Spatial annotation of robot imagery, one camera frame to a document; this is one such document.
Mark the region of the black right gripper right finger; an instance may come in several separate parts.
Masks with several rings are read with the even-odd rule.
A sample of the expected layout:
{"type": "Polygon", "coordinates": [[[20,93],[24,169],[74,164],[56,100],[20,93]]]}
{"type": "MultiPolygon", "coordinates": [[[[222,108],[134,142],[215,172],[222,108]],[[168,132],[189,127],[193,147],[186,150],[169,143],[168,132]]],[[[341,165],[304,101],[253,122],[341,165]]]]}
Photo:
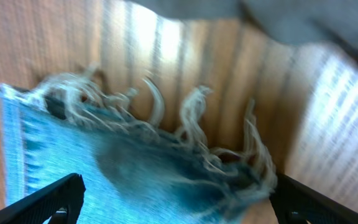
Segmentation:
{"type": "Polygon", "coordinates": [[[358,224],[358,213],[284,174],[270,196],[279,224],[358,224]]]}

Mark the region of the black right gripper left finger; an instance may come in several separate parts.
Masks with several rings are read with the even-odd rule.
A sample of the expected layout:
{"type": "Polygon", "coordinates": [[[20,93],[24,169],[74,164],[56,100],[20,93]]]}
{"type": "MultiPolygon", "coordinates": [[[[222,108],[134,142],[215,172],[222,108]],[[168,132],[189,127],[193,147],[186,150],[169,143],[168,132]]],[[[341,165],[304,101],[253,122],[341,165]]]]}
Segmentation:
{"type": "Polygon", "coordinates": [[[85,191],[82,176],[71,173],[0,210],[0,224],[76,224],[85,191]]]}

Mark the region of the light blue denim jeans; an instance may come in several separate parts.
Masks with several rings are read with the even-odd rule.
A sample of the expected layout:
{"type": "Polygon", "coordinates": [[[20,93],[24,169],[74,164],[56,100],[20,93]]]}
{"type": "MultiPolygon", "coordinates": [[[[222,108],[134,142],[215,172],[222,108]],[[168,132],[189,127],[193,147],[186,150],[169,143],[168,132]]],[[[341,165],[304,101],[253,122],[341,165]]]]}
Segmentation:
{"type": "Polygon", "coordinates": [[[77,173],[86,187],[80,223],[237,223],[275,190],[253,102],[243,149],[210,148],[199,125],[208,87],[184,99],[180,126],[168,133],[153,83],[154,107],[143,121],[129,112],[137,91],[105,95],[95,71],[51,75],[32,90],[0,84],[7,205],[77,173]]]}

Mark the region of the grey folded garment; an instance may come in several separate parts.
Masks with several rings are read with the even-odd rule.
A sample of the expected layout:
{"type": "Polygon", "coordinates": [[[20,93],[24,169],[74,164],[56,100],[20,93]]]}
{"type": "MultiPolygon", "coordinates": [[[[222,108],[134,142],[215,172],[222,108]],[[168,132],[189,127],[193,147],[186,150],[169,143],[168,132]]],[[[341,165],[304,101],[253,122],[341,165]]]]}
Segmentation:
{"type": "Polygon", "coordinates": [[[250,19],[271,39],[331,41],[358,63],[358,0],[132,0],[170,19],[250,19]]]}

